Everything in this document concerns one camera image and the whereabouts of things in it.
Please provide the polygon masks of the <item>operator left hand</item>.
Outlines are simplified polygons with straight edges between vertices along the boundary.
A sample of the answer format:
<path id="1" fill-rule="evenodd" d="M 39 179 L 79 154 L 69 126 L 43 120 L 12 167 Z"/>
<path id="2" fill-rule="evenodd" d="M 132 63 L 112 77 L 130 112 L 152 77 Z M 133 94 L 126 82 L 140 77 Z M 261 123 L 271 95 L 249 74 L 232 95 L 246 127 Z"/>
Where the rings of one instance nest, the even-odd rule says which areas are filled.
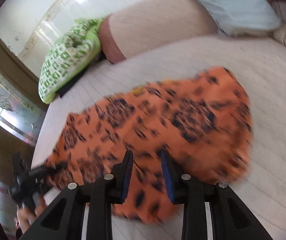
<path id="1" fill-rule="evenodd" d="M 25 233 L 30 228 L 32 223 L 43 213 L 46 208 L 47 205 L 44 197 L 39 195 L 38 205 L 36 206 L 34 212 L 31 212 L 27 207 L 22 207 L 17 210 L 18 223 L 22 233 Z"/>

